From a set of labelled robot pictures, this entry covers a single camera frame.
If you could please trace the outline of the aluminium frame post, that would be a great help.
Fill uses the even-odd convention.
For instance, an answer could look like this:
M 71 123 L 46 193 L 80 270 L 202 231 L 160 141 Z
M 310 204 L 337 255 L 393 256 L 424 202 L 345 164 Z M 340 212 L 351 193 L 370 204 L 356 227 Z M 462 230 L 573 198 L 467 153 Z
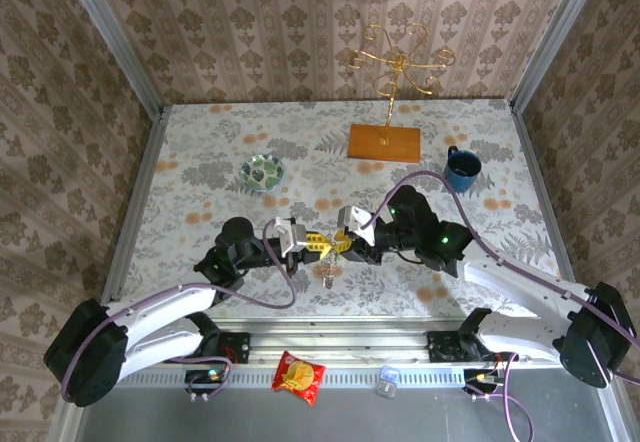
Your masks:
M 162 114 L 164 103 L 147 75 L 142 59 L 136 54 L 108 0 L 80 1 L 112 52 L 139 102 L 150 119 L 155 121 Z
M 560 0 L 510 99 L 514 114 L 521 114 L 530 102 L 586 2 Z

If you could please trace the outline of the blue mug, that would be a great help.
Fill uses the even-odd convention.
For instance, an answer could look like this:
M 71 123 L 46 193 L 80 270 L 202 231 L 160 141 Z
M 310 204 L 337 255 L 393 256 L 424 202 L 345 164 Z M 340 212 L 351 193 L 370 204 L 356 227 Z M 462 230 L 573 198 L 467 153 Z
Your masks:
M 455 145 L 448 148 L 444 178 L 456 193 L 468 191 L 481 170 L 482 162 L 474 153 L 460 150 Z

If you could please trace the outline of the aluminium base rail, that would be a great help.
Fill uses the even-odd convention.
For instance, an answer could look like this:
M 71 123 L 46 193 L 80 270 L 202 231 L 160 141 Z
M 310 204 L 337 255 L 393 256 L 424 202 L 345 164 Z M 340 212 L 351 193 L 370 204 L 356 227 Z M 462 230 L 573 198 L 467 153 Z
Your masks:
M 68 357 L 78 354 L 79 370 L 99 365 L 117 379 L 157 364 L 258 364 L 280 352 L 315 360 L 362 363 L 399 360 L 416 363 L 482 361 L 490 349 L 471 350 L 473 339 L 461 336 L 451 321 L 398 320 L 222 320 L 194 313 L 172 323 L 144 323 L 105 328 L 97 318 L 70 318 L 57 337 Z

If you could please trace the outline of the leaf pattern bowl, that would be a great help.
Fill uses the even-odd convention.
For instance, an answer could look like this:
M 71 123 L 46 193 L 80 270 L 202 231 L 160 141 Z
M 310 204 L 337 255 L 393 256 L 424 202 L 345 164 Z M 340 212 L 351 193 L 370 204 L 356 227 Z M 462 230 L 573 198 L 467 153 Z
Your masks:
M 283 179 L 285 167 L 273 154 L 257 154 L 247 159 L 239 170 L 241 182 L 256 192 L 268 192 Z

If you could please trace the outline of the red snack packet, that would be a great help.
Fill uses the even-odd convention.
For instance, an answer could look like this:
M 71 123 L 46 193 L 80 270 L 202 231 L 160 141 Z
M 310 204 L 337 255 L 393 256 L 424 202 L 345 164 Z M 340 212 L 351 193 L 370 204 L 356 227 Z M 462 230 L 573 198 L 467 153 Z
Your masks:
M 325 366 L 308 362 L 284 351 L 277 366 L 271 389 L 273 391 L 288 391 L 313 407 L 316 404 L 325 372 Z

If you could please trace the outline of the grey metal panel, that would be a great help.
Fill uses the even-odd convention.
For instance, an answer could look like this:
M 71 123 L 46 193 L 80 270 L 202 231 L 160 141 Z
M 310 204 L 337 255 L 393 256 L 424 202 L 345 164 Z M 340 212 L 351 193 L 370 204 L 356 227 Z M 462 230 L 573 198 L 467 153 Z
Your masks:
M 88 408 L 78 442 L 512 442 L 502 405 L 461 390 L 228 389 L 209 402 L 177 390 L 120 389 Z

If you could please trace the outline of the aluminium table side rail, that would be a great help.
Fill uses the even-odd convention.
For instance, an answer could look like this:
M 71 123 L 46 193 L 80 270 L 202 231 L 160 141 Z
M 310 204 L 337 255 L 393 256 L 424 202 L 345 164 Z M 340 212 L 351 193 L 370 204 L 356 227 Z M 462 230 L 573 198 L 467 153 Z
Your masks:
M 568 318 L 569 313 L 581 310 L 580 303 L 572 300 L 568 291 L 575 291 L 577 298 L 584 302 L 585 287 L 576 282 L 522 115 L 514 114 L 512 109 L 511 115 L 536 192 L 557 268 L 549 275 L 542 269 L 515 261 L 515 265 L 524 271 L 525 275 L 515 272 L 512 274 L 514 277 L 512 283 L 495 283 L 495 287 L 498 288 L 501 295 L 510 301 L 536 314 L 554 329 L 565 332 L 571 324 L 571 320 Z
M 102 306 L 109 305 L 111 302 L 118 302 L 122 298 L 122 289 L 127 279 L 146 201 L 153 181 L 159 154 L 164 143 L 170 114 L 171 107 L 163 107 L 152 124 L 106 278 L 105 287 L 100 297 L 100 304 Z

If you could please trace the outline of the small black connector board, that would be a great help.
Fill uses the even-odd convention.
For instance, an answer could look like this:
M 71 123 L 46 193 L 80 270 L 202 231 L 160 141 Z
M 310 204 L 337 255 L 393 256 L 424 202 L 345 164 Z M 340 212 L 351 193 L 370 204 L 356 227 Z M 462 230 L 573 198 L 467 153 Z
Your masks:
M 224 387 L 227 377 L 226 369 L 188 371 L 185 375 L 185 390 L 192 401 L 198 398 L 208 401 Z
M 504 384 L 504 379 L 494 371 L 465 369 L 463 390 L 472 396 L 489 396 Z

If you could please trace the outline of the gold hook stand wooden base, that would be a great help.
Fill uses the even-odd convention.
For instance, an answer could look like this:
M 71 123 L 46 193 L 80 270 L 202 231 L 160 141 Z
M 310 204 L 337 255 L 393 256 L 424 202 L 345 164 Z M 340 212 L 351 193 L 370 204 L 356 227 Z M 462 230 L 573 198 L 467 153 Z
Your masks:
M 417 164 L 421 160 L 421 131 L 415 127 L 395 126 L 392 123 L 400 82 L 425 96 L 432 96 L 442 86 L 438 77 L 430 75 L 418 83 L 412 70 L 447 69 L 456 63 L 455 53 L 448 48 L 437 49 L 432 63 L 413 61 L 414 51 L 405 52 L 393 44 L 390 33 L 379 24 L 369 24 L 362 29 L 365 42 L 375 43 L 380 37 L 386 40 L 389 54 L 376 55 L 362 47 L 345 56 L 347 67 L 359 70 L 368 62 L 376 62 L 384 68 L 381 75 L 371 81 L 374 92 L 388 100 L 385 123 L 353 123 L 350 127 L 347 156 L 351 159 Z

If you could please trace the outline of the small clear blue plastic box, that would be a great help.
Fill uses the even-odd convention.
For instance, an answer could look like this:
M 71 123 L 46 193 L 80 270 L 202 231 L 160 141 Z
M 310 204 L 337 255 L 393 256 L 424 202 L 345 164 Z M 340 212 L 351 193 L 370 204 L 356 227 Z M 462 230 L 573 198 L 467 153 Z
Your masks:
M 386 398 L 394 398 L 400 381 L 400 371 L 385 365 L 379 372 L 376 393 Z

